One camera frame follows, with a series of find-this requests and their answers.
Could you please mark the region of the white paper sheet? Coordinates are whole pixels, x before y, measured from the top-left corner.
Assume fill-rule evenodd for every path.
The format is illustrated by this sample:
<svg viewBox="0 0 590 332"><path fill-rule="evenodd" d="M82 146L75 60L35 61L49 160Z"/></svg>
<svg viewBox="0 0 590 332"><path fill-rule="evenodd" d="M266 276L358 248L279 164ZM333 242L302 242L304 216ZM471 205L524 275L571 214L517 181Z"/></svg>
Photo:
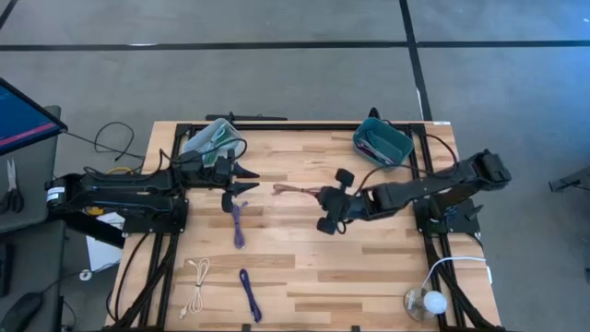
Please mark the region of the white paper sheet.
<svg viewBox="0 0 590 332"><path fill-rule="evenodd" d="M116 212L98 216L98 220L108 223L117 229L124 225L124 218ZM122 256L123 250L113 245L103 243L93 237L87 236L88 259L91 270L97 270L109 264L116 264Z"/></svg>

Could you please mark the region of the black flat bar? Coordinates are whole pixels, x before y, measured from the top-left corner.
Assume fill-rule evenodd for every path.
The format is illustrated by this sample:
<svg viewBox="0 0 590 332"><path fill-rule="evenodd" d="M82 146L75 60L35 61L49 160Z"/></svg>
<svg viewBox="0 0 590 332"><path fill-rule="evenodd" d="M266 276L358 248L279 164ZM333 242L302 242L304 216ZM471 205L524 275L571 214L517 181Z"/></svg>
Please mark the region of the black flat bar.
<svg viewBox="0 0 590 332"><path fill-rule="evenodd" d="M228 122L236 121L287 121L286 117L276 116L265 116L262 114L257 115L236 115L234 113L228 114L208 114L205 118L206 121L215 121L217 119L224 119Z"/></svg>

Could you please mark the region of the grey side table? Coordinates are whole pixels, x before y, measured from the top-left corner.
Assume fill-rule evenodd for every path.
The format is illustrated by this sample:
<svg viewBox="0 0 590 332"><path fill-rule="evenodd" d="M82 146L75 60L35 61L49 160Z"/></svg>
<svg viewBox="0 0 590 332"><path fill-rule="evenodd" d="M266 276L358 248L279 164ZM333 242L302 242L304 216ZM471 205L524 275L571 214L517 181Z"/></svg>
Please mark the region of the grey side table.
<svg viewBox="0 0 590 332"><path fill-rule="evenodd" d="M47 217L44 185L53 178L58 136L19 148L0 156L0 233L42 223ZM16 165L17 186L24 198L23 209L2 212L2 199L9 187L7 163Z"/></svg>

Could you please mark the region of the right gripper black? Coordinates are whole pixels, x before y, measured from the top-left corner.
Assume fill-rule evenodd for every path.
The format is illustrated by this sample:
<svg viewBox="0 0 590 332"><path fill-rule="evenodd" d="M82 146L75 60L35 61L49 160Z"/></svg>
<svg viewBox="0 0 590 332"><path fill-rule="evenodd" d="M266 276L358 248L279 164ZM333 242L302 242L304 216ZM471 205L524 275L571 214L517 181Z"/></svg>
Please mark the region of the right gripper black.
<svg viewBox="0 0 590 332"><path fill-rule="evenodd" d="M355 175L345 169L338 169L335 178L340 183L339 187L322 186L315 194L320 207L326 213L318 219L316 229L328 235L346 233L347 225L351 222L347 215L354 200L354 196L348 195L346 190L353 185Z"/></svg>

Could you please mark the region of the light grey plastic bin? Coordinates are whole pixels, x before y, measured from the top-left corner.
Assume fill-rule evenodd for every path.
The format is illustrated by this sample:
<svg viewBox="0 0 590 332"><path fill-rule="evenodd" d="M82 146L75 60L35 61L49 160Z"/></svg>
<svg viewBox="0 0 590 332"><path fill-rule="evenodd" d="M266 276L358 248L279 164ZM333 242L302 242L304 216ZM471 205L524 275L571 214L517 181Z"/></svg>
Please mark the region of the light grey plastic bin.
<svg viewBox="0 0 590 332"><path fill-rule="evenodd" d="M190 138L183 151L196 151L202 156L205 166L209 167L215 164L218 157L226 157L230 148L239 158L246 151L247 142L230 122L217 119Z"/></svg>

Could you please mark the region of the monitor with blue screen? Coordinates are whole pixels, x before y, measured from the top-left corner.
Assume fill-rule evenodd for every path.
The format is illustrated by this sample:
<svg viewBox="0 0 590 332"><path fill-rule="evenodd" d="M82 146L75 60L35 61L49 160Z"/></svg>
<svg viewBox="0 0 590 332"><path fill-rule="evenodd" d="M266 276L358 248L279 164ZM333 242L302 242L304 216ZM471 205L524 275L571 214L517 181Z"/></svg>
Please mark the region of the monitor with blue screen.
<svg viewBox="0 0 590 332"><path fill-rule="evenodd" d="M0 77L0 156L67 130L56 115Z"/></svg>

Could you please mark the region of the teal plastic bin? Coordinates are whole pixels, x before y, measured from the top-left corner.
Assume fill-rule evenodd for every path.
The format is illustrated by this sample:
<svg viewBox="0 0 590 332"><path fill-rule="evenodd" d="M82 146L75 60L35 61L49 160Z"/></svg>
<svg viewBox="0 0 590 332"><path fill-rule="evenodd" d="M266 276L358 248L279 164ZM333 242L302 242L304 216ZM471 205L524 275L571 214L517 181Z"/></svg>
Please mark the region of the teal plastic bin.
<svg viewBox="0 0 590 332"><path fill-rule="evenodd" d="M413 141L386 121L367 118L354 132L353 150L378 167L401 164L414 149Z"/></svg>

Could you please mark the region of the bulb lamp with brass base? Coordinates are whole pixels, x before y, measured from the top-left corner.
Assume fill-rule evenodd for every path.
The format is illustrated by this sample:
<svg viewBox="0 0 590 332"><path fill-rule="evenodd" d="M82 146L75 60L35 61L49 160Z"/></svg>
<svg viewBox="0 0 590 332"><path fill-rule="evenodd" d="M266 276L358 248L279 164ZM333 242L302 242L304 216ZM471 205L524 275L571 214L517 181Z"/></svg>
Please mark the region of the bulb lamp with brass base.
<svg viewBox="0 0 590 332"><path fill-rule="evenodd" d="M407 314L416 321L424 322L433 319L438 314L444 314L448 302L445 296L436 290L414 288L404 297L404 307Z"/></svg>

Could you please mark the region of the black aluminium table frame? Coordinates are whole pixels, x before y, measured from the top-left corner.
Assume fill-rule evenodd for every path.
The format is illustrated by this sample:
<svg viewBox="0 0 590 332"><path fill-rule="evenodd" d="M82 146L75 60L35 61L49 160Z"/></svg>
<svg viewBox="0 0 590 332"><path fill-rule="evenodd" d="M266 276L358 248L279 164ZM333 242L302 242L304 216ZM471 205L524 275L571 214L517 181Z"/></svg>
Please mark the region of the black aluminium table frame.
<svg viewBox="0 0 590 332"><path fill-rule="evenodd" d="M334 184L341 168L369 185L446 168L456 152L452 127L407 124L415 148L392 172L376 172L353 151L351 121L240 122L238 129L248 143L240 163L259 175L238 198L245 246L234 246L220 191L190 191L172 271L154 291L147 323L167 331L437 329L404 307L429 270L412 209L331 236L316 229L323 212L304 189Z"/></svg>

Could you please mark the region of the dark grey desk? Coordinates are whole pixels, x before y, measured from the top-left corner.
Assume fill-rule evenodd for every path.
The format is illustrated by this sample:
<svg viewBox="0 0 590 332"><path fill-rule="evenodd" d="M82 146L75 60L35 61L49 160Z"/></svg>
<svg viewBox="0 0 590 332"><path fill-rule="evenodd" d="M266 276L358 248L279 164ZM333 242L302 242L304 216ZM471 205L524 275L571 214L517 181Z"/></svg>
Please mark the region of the dark grey desk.
<svg viewBox="0 0 590 332"><path fill-rule="evenodd" d="M0 233L0 243L14 246L9 293L0 297L0 321L24 294L41 292L42 307L24 332L59 332L64 241L65 225L61 221Z"/></svg>

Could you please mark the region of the black computer mouse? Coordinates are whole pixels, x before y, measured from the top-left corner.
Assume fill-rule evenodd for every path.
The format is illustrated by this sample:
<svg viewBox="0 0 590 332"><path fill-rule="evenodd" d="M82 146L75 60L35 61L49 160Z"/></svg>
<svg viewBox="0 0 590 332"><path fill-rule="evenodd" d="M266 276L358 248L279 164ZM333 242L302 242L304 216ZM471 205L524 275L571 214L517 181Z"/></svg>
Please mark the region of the black computer mouse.
<svg viewBox="0 0 590 332"><path fill-rule="evenodd" d="M43 303L41 292L28 292L18 299L0 321L0 332L24 332Z"/></svg>

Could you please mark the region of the black stand leg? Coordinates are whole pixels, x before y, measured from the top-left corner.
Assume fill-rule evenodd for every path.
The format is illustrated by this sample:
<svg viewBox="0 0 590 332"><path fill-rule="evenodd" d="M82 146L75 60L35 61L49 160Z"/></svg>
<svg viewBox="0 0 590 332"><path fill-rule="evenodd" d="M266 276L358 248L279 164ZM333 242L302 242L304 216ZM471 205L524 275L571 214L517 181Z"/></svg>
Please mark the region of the black stand leg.
<svg viewBox="0 0 590 332"><path fill-rule="evenodd" d="M590 166L549 182L551 192L562 192L567 188L590 191Z"/></svg>

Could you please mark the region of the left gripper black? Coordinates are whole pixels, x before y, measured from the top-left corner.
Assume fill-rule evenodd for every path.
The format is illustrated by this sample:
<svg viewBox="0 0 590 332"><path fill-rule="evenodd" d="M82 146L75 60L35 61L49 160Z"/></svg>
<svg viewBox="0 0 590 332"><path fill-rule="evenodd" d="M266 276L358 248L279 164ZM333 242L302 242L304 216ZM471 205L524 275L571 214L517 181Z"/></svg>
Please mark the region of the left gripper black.
<svg viewBox="0 0 590 332"><path fill-rule="evenodd" d="M217 188L223 189L224 193L221 196L221 207L226 213L231 213L233 210L232 196L238 196L250 189L258 186L258 184L234 184L232 177L236 178L258 178L259 175L255 172L244 169L239 163L234 162L234 149L227 150L226 157L218 157L215 164L208 168L209 181L215 184Z"/></svg>

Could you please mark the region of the black diagonal beam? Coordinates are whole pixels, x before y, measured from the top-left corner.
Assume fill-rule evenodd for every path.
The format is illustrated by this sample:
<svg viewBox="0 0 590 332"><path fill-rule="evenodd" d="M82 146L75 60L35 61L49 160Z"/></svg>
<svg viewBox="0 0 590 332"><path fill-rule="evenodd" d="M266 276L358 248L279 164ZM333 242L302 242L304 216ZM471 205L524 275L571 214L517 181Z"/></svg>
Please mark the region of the black diagonal beam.
<svg viewBox="0 0 590 332"><path fill-rule="evenodd" d="M60 220L74 231L80 232L96 240L123 249L125 239L123 232L109 223L100 221L83 212L50 212L48 221Z"/></svg>

